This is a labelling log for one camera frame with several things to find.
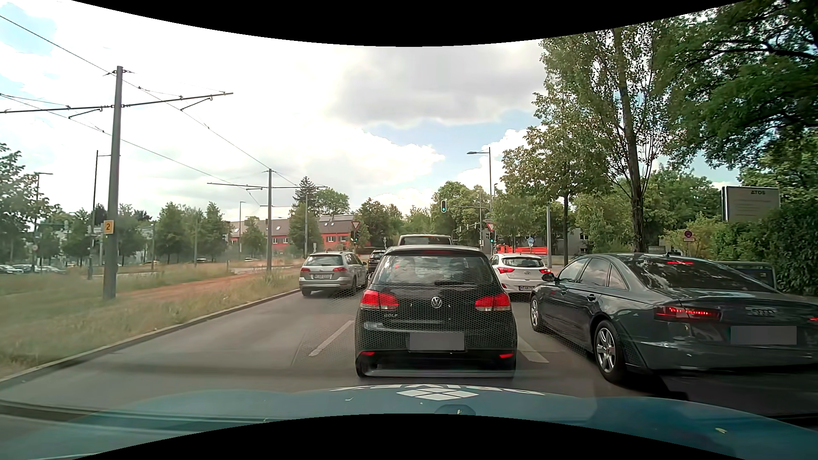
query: car hood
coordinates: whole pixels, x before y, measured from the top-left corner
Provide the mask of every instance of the car hood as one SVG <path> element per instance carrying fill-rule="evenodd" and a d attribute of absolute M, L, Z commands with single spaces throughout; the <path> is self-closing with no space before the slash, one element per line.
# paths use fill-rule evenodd
<path fill-rule="evenodd" d="M 25 412 L 25 404 L 17 406 L 22 410 L 19 416 Z M 747 459 L 813 458 L 818 445 L 814 431 L 751 413 L 673 399 L 584 399 L 491 386 L 396 384 L 298 393 L 208 390 L 169 395 L 92 413 L 5 441 L 0 444 L 0 453 L 8 460 L 93 454 L 232 426 L 383 413 L 558 422 Z"/>

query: rear windshield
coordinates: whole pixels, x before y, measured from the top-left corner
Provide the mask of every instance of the rear windshield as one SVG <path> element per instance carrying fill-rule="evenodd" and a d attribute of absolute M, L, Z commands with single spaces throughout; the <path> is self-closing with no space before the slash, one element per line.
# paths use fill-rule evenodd
<path fill-rule="evenodd" d="M 532 259 L 530 257 L 506 257 L 503 259 L 503 264 L 520 268 L 536 268 L 545 265 L 542 259 Z"/>
<path fill-rule="evenodd" d="M 329 267 L 331 265 L 343 265 L 344 260 L 341 259 L 340 255 L 310 255 L 307 257 L 307 261 L 304 262 L 304 265 L 309 265 L 310 267 Z"/>
<path fill-rule="evenodd" d="M 387 255 L 373 283 L 399 286 L 487 285 L 495 280 L 488 260 L 477 255 Z"/>
<path fill-rule="evenodd" d="M 451 241 L 446 237 L 404 237 L 401 244 L 409 245 L 451 245 Z"/>
<path fill-rule="evenodd" d="M 640 281 L 654 289 L 775 292 L 762 282 L 712 262 L 644 257 L 623 262 Z"/>

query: blurred license plate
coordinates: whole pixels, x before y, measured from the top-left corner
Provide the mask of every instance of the blurred license plate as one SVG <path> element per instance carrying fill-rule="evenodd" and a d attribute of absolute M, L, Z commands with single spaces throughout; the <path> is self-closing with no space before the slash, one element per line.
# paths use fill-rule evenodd
<path fill-rule="evenodd" d="M 463 351 L 463 332 L 410 332 L 410 351 Z"/>
<path fill-rule="evenodd" d="M 797 345 L 795 326 L 731 326 L 732 345 Z"/>

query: brake light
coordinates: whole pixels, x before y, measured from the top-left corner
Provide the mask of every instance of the brake light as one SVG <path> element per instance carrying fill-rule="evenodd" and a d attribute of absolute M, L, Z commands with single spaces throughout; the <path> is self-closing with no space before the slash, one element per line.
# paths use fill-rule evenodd
<path fill-rule="evenodd" d="M 395 310 L 398 309 L 398 298 L 388 292 L 378 292 L 367 289 L 361 298 L 361 308 L 366 310 Z"/>
<path fill-rule="evenodd" d="M 511 299 L 505 292 L 496 295 L 480 297 L 474 302 L 474 307 L 481 312 L 499 312 L 511 310 Z"/>
<path fill-rule="evenodd" d="M 665 304 L 654 307 L 654 319 L 659 321 L 718 321 L 721 319 L 721 311 L 685 307 L 681 303 Z"/>

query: lane marking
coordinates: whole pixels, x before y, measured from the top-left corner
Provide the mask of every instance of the lane marking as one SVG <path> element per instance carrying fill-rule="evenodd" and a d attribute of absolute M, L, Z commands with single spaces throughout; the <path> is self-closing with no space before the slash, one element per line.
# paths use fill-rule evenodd
<path fill-rule="evenodd" d="M 548 363 L 545 356 L 539 354 L 523 337 L 517 337 L 517 350 L 532 363 Z"/>
<path fill-rule="evenodd" d="M 318 348 L 311 351 L 309 355 L 310 356 L 318 356 L 318 354 L 321 353 L 322 350 L 324 350 L 327 346 L 329 346 L 329 344 L 331 344 L 333 340 L 337 339 L 338 336 L 340 336 L 342 333 L 344 333 L 344 331 L 347 330 L 347 327 L 351 326 L 352 323 L 354 323 L 354 322 L 355 322 L 354 319 L 350 319 L 349 321 L 345 322 L 343 326 L 338 328 L 338 331 L 333 332 L 333 334 L 331 336 L 327 337 L 326 340 L 324 340 L 318 346 Z"/>

